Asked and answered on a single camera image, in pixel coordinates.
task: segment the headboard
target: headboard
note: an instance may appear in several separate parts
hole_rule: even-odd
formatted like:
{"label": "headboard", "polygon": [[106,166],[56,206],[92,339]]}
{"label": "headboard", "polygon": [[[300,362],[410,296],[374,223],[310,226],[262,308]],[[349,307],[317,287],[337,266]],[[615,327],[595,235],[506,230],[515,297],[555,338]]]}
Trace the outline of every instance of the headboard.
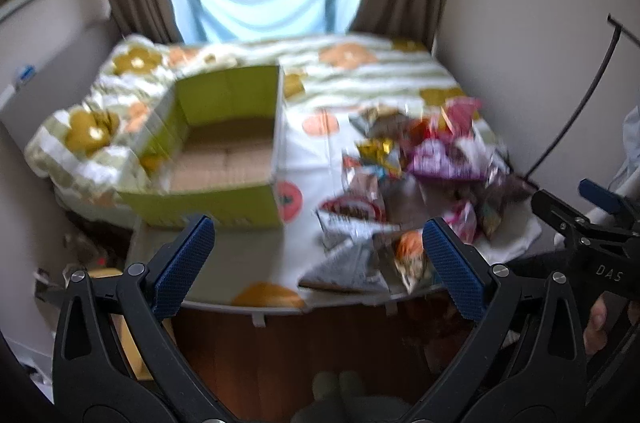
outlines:
{"label": "headboard", "polygon": [[40,69],[0,110],[0,122],[21,151],[49,114],[78,104],[121,38],[112,19],[89,26]]}

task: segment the black cable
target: black cable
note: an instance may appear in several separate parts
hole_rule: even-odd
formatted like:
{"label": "black cable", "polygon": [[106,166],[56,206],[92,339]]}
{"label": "black cable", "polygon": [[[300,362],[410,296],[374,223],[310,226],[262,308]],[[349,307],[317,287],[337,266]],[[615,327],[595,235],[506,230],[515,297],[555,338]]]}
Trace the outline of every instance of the black cable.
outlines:
{"label": "black cable", "polygon": [[558,143],[560,143],[562,138],[564,138],[564,135],[566,134],[566,132],[569,129],[571,129],[571,126],[574,124],[575,119],[578,118],[578,115],[582,112],[582,110],[584,109],[585,105],[587,104],[587,102],[591,98],[591,95],[593,95],[593,92],[596,90],[596,87],[600,83],[600,79],[602,78],[602,76],[604,74],[604,71],[606,71],[607,66],[609,65],[609,61],[611,60],[611,56],[613,55],[613,51],[616,48],[616,45],[618,44],[618,41],[620,40],[620,33],[622,32],[622,29],[623,29],[623,26],[619,22],[613,21],[611,16],[609,16],[609,22],[612,23],[612,24],[615,24],[616,29],[613,32],[613,37],[611,38],[611,43],[609,44],[609,49],[607,50],[606,55],[604,55],[604,58],[602,60],[602,64],[600,64],[600,69],[598,69],[598,72],[596,73],[596,76],[594,77],[593,82],[591,82],[591,85],[589,86],[589,89],[587,89],[587,92],[582,97],[582,99],[580,101],[580,104],[578,104],[578,107],[574,111],[574,114],[572,114],[571,117],[569,118],[569,120],[567,121],[567,123],[564,124],[564,127],[562,127],[562,130],[556,136],[556,139],[553,140],[551,145],[549,145],[546,148],[546,150],[544,151],[542,156],[540,156],[540,158],[538,158],[538,161],[536,161],[533,164],[533,167],[531,167],[529,169],[529,171],[525,174],[525,176],[524,176],[525,179],[527,179],[527,180],[529,179],[530,175],[533,174],[533,172],[536,171],[536,169],[540,166],[540,164],[542,164],[542,162],[545,161],[546,157],[549,156],[549,154],[551,154],[551,151],[553,151],[553,149],[556,148],[556,145],[558,145]]}

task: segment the green box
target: green box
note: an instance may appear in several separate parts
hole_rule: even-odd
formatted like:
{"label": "green box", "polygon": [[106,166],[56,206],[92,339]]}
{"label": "green box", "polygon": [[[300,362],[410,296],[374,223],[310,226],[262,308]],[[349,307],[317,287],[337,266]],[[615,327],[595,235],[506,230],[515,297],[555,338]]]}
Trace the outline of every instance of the green box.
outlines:
{"label": "green box", "polygon": [[184,226],[193,213],[221,226],[280,226],[281,131],[278,66],[177,80],[136,135],[118,194],[153,226]]}

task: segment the metal bolt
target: metal bolt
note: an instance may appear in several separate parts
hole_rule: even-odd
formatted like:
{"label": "metal bolt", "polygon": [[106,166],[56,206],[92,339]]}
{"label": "metal bolt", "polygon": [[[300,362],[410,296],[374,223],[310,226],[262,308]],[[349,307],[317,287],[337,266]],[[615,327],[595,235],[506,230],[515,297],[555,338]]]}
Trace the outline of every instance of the metal bolt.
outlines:
{"label": "metal bolt", "polygon": [[509,275],[509,268],[503,264],[496,264],[491,270],[494,272],[494,275],[497,275],[498,277],[506,277]]}
{"label": "metal bolt", "polygon": [[134,277],[140,275],[143,271],[145,271],[145,265],[141,262],[135,262],[127,269],[127,273]]}
{"label": "metal bolt", "polygon": [[79,269],[71,274],[71,282],[80,282],[84,278],[84,271]]}
{"label": "metal bolt", "polygon": [[551,277],[556,282],[558,282],[558,284],[564,284],[566,282],[566,277],[564,276],[564,273],[560,273],[559,271],[555,271]]}

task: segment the reddish brown floor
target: reddish brown floor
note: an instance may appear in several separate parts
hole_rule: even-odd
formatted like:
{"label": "reddish brown floor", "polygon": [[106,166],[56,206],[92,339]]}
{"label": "reddish brown floor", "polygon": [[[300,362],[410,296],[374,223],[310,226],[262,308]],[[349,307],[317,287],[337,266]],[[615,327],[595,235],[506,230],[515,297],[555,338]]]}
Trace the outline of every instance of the reddish brown floor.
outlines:
{"label": "reddish brown floor", "polygon": [[414,403],[433,381],[403,305],[327,308],[267,317],[254,327],[246,315],[183,309],[173,322],[191,367],[236,416],[286,422],[313,401],[319,371],[358,371],[367,394]]}

